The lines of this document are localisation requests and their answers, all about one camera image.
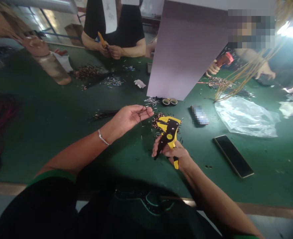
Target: tape roll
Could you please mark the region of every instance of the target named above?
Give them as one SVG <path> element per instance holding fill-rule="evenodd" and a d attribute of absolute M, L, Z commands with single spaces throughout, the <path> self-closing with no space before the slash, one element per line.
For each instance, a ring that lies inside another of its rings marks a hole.
<path fill-rule="evenodd" d="M 177 105 L 177 99 L 171 99 L 170 100 L 170 103 L 173 105 L 173 106 L 175 106 L 175 105 Z"/>
<path fill-rule="evenodd" d="M 163 106 L 169 106 L 170 105 L 170 100 L 169 99 L 162 99 L 162 105 Z"/>

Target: plastic bag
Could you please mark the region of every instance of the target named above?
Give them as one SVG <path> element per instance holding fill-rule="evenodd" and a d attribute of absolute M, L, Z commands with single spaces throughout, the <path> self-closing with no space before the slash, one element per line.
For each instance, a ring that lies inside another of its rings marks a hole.
<path fill-rule="evenodd" d="M 240 97 L 231 97 L 215 103 L 215 109 L 232 133 L 256 137 L 278 137 L 275 125 L 279 114 Z"/>

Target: left hand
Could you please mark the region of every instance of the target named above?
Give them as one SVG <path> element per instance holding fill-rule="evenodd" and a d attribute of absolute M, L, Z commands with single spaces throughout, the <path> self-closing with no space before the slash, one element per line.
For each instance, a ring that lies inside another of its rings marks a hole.
<path fill-rule="evenodd" d="M 115 45 L 108 46 L 108 50 L 111 53 L 112 58 L 114 58 L 115 60 L 119 60 L 123 53 L 123 49 Z"/>
<path fill-rule="evenodd" d="M 151 107 L 140 105 L 125 106 L 100 129 L 101 134 L 107 135 L 107 142 L 111 144 L 140 121 L 148 119 L 153 115 L 154 112 Z"/>
<path fill-rule="evenodd" d="M 268 62 L 265 62 L 262 67 L 258 70 L 256 80 L 259 79 L 261 74 L 268 75 L 268 80 L 276 78 L 276 73 L 272 72 Z"/>

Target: black smartphone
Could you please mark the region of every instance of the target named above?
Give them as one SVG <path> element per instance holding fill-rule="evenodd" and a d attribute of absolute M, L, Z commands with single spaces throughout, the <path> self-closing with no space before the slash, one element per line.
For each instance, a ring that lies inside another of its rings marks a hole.
<path fill-rule="evenodd" d="M 216 137 L 214 141 L 239 177 L 246 178 L 254 174 L 252 168 L 226 135 Z"/>

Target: right hand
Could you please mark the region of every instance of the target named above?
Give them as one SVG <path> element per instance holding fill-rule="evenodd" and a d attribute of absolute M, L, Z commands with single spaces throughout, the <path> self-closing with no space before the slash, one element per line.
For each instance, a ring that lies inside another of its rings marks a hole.
<path fill-rule="evenodd" d="M 216 75 L 219 72 L 220 68 L 216 65 L 216 62 L 217 62 L 217 60 L 214 60 L 213 63 L 207 69 L 207 71 L 206 71 L 207 77 L 212 77 L 209 74 Z"/>
<path fill-rule="evenodd" d="M 109 52 L 109 50 L 107 48 L 103 48 L 102 43 L 99 42 L 99 52 L 101 52 L 101 54 L 105 57 L 105 58 L 110 58 L 111 54 Z"/>
<path fill-rule="evenodd" d="M 162 135 L 158 136 L 155 140 L 154 146 L 153 146 L 153 152 L 152 157 L 156 156 L 157 149 L 160 143 L 160 139 L 162 138 Z M 166 157 L 169 157 L 169 161 L 172 165 L 174 165 L 174 156 L 179 158 L 179 170 L 185 170 L 187 169 L 194 161 L 188 154 L 187 150 L 180 144 L 179 141 L 175 141 L 176 148 L 171 149 L 169 145 L 167 144 L 163 150 L 161 151 L 162 154 L 164 154 Z"/>

